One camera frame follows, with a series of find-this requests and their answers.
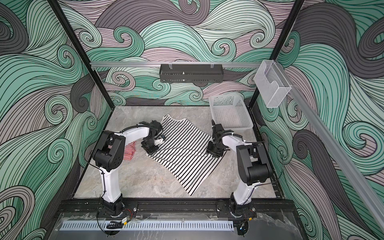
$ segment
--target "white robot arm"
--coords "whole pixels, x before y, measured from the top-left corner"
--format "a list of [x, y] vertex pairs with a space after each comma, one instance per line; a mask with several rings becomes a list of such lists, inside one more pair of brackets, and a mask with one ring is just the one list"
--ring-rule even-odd
[[93, 149], [92, 158], [101, 174], [103, 205], [109, 215], [118, 217], [123, 209], [119, 187], [119, 166], [124, 156], [125, 146], [138, 139], [143, 139], [142, 148], [152, 155], [165, 141], [165, 136], [161, 133], [161, 124], [152, 121], [151, 123], [141, 122], [140, 125], [127, 127], [121, 132], [104, 131], [100, 136]]
[[222, 157], [228, 149], [237, 155], [237, 167], [241, 181], [231, 195], [231, 212], [241, 216], [247, 204], [252, 201], [253, 190], [269, 178], [271, 166], [261, 142], [245, 142], [241, 135], [232, 130], [225, 131], [221, 124], [212, 120], [212, 142], [208, 143], [207, 153]]
[[[252, 200], [253, 190], [272, 173], [269, 160], [261, 142], [245, 142], [241, 135], [231, 130], [224, 131], [221, 124], [215, 124], [214, 121], [212, 124], [213, 136], [212, 141], [208, 142], [207, 153], [213, 157], [222, 157], [225, 151], [231, 149], [237, 154], [241, 181], [231, 195], [231, 212], [234, 216], [241, 216]], [[165, 141], [161, 124], [157, 121], [141, 122], [119, 133], [104, 131], [92, 152], [92, 158], [101, 174], [103, 206], [111, 216], [118, 217], [123, 210], [118, 169], [124, 156], [124, 147], [141, 138], [146, 152], [154, 154]]]

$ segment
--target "black cable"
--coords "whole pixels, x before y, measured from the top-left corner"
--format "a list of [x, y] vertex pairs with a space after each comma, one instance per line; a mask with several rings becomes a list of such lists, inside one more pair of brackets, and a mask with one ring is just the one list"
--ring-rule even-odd
[[[267, 142], [267, 141], [258, 141], [258, 142], [266, 142], [266, 143], [270, 144], [271, 146], [273, 146], [280, 153], [281, 158], [283, 158], [283, 156], [281, 155], [281, 152], [279, 151], [279, 149], [275, 145], [273, 145], [272, 143]], [[283, 175], [283, 168], [284, 168], [284, 163], [281, 164], [281, 173], [280, 173], [280, 175], [277, 177], [277, 179], [275, 181], [269, 182], [269, 183], [260, 184], [260, 185], [257, 185], [257, 186], [277, 183], [279, 181], [280, 177]]]
[[109, 236], [109, 233], [106, 233], [102, 228], [101, 228], [101, 226], [100, 226], [100, 224], [99, 224], [99, 210], [97, 210], [97, 212], [96, 212], [96, 222], [97, 222], [97, 226], [99, 226], [99, 229], [103, 232], [103, 233], [105, 233], [106, 235], [107, 235], [107, 237]]
[[[96, 132], [92, 133], [91, 135], [89, 135], [89, 136], [85, 139], [84, 142], [86, 142], [86, 141], [89, 139], [89, 137], [91, 137], [92, 135], [95, 135], [96, 133], [100, 133], [100, 132], [105, 132], [105, 131], [109, 131], [109, 130], [100, 130], [100, 131], [96, 131]], [[100, 197], [100, 198], [102, 198], [102, 197], [104, 196], [105, 192], [106, 192], [106, 190], [105, 190], [104, 171], [101, 170], [99, 167], [96, 167], [95, 165], [91, 164], [90, 161], [91, 161], [91, 160], [89, 160], [89, 162], [87, 162], [87, 164], [84, 166], [84, 168], [86, 168], [87, 165], [91, 165], [92, 167], [97, 168], [97, 169], [99, 169], [99, 170], [102, 172], [101, 175], [103, 176], [103, 183], [104, 183], [104, 192], [103, 192], [103, 195]]]
[[218, 141], [219, 141], [220, 139], [222, 139], [223, 137], [225, 137], [225, 136], [235, 136], [235, 137], [240, 137], [240, 138], [243, 140], [243, 136], [241, 136], [241, 135], [239, 135], [239, 134], [236, 134], [236, 133], [233, 133], [233, 132], [226, 132], [226, 133], [224, 133], [223, 135], [221, 135], [220, 137], [218, 137], [217, 139], [215, 139], [215, 140], [213, 141], [213, 143], [214, 143], [214, 144], [218, 143]]
[[107, 225], [106, 228], [108, 228], [108, 229], [120, 229], [120, 228], [123, 228], [123, 227], [124, 227], [123, 223], [113, 223], [113, 224]]

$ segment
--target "swirl pattern wall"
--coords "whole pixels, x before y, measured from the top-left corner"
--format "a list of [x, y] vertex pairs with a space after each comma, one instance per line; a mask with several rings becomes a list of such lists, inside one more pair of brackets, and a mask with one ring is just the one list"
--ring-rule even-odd
[[[268, 59], [294, 0], [59, 0], [91, 61]], [[313, 0], [311, 4], [321, 2]], [[257, 69], [223, 83], [160, 83], [158, 68], [99, 68], [116, 105], [209, 105], [214, 94], [249, 101]]]
[[[384, 1], [304, 5], [278, 61], [384, 200]], [[310, 239], [384, 239], [294, 99], [257, 100], [280, 184]]]
[[46, 0], [0, 3], [1, 239], [43, 239], [109, 117], [71, 45]]

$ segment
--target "white plastic basket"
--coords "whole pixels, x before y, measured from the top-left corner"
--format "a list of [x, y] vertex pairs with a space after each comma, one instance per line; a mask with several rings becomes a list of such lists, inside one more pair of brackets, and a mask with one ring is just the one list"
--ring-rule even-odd
[[242, 132], [253, 127], [251, 117], [241, 96], [223, 94], [209, 97], [212, 119], [224, 130]]

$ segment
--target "metal frame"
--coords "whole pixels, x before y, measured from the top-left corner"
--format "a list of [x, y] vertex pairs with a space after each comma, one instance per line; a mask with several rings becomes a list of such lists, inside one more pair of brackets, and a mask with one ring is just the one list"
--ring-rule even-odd
[[[227, 198], [223, 199], [193, 199], [193, 198], [155, 198], [155, 199], [144, 199], [144, 198], [123, 198], [123, 203], [129, 208], [136, 208], [136, 211], [133, 212], [133, 217], [137, 219], [146, 218], [151, 214], [204, 214], [208, 218], [228, 218], [228, 220], [238, 223], [242, 220], [237, 220], [233, 218], [229, 212], [226, 210], [217, 211], [218, 207], [223, 204], [228, 205], [229, 200]], [[297, 228], [303, 238], [307, 240], [308, 236], [305, 232], [305, 228], [301, 222], [299, 214], [297, 212], [296, 206], [292, 200], [284, 199], [252, 199], [250, 203], [250, 208], [256, 213], [273, 213], [277, 215], [284, 212], [291, 212], [293, 214], [294, 220], [297, 224]], [[48, 239], [56, 221], [60, 218], [62, 213], [96, 213], [100, 211], [101, 205], [99, 204], [99, 199], [73, 199], [73, 200], [63, 200], [55, 214], [55, 217], [52, 219], [51, 228], [47, 229], [45, 234], [45, 239]], [[246, 217], [253, 217], [254, 214], [249, 211], [246, 213]], [[108, 216], [100, 215], [101, 218], [106, 218], [107, 220], [116, 220], [116, 218], [108, 218]]]
[[[289, 13], [288, 18], [284, 24], [283, 30], [279, 38], [277, 39], [275, 47], [273, 48], [273, 51], [271, 53], [269, 60], [276, 60], [277, 57], [279, 56], [279, 53], [283, 48], [283, 45], [285, 44], [285, 41], [287, 40], [289, 33], [291, 32], [291, 29], [296, 21], [297, 16], [299, 15], [299, 12], [303, 4], [304, 4], [304, 0], [295, 0], [293, 7], [291, 9], [291, 12]], [[249, 106], [251, 107], [251, 109], [254, 107], [259, 94], [260, 94], [259, 90], [256, 89], [251, 98], [251, 101], [249, 102]]]
[[[247, 109], [248, 109], [249, 116], [251, 117], [251, 120], [253, 123], [253, 133], [255, 134], [256, 140], [259, 142], [262, 142], [264, 140], [260, 134], [259, 128], [257, 127], [255, 116], [249, 107]], [[275, 191], [276, 199], [283, 199], [284, 193], [283, 193], [283, 189], [282, 189], [280, 182], [279, 182], [279, 179], [278, 179], [279, 175], [275, 171], [275, 168], [272, 164], [272, 161], [270, 159], [269, 154], [267, 154], [267, 157], [268, 157], [269, 164], [270, 164], [272, 171], [273, 171], [273, 174], [270, 176], [270, 180], [271, 180], [271, 185], [273, 187], [273, 190]]]
[[63, 10], [61, 9], [59, 3], [57, 0], [47, 0], [49, 5], [51, 6], [53, 12], [55, 13], [57, 19], [59, 20], [60, 24], [62, 25], [64, 31], [67, 33], [69, 39], [71, 40], [75, 50], [79, 54], [81, 60], [85, 64], [89, 74], [91, 75], [92, 79], [95, 81], [96, 85], [101, 91], [101, 94], [104, 96], [105, 100], [107, 101], [109, 107], [113, 110], [115, 108], [115, 105], [112, 102], [111, 97], [109, 96], [107, 90], [105, 89], [98, 73], [94, 71], [91, 68], [91, 65], [89, 64], [91, 61], [88, 58], [88, 55], [85, 53], [83, 47], [80, 44], [80, 41], [76, 37], [76, 34], [74, 33], [67, 17], [65, 16]]
[[162, 64], [221, 64], [223, 68], [258, 68], [261, 62], [155, 62], [155, 61], [94, 61], [92, 68], [159, 68]]

